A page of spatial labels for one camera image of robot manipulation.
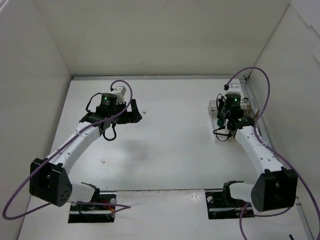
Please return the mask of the green stubby screwdriver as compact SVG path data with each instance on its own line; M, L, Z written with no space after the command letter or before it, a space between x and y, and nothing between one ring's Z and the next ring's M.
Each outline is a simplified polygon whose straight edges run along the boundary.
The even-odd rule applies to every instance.
M225 125L225 121L223 119L218 119L217 120L217 125L222 128Z

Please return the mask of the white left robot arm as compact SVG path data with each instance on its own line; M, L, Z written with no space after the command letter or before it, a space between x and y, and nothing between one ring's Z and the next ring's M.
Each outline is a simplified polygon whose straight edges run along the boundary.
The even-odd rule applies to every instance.
M66 203L83 204L94 210L100 204L100 189L90 183L71 183L69 174L79 157L108 128L116 125L138 123L142 116L136 100L125 101L126 91L131 87L112 87L101 93L100 104L95 111L86 109L74 133L55 153L45 159L36 158L30 165L29 192L32 196L61 207Z

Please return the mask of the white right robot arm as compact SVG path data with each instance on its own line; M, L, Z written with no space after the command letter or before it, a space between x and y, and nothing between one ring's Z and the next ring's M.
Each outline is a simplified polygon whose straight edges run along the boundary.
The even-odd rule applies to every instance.
M237 84L226 84L225 95L217 99L219 129L238 142L252 162L257 175L255 184L243 181L226 182L221 200L233 206L239 200L253 205L259 212L291 208L295 204L298 176L287 169L258 140L255 121L241 107L241 90Z

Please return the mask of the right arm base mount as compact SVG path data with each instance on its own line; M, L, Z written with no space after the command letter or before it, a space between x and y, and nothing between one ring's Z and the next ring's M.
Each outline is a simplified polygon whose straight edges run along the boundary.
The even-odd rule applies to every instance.
M246 201L228 198L222 189L205 192L209 220L239 219Z

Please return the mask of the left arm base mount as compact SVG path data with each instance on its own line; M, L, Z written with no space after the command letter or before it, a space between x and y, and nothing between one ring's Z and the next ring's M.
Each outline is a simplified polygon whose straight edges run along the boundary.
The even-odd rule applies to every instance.
M70 205L69 224L113 223L115 206L76 204Z

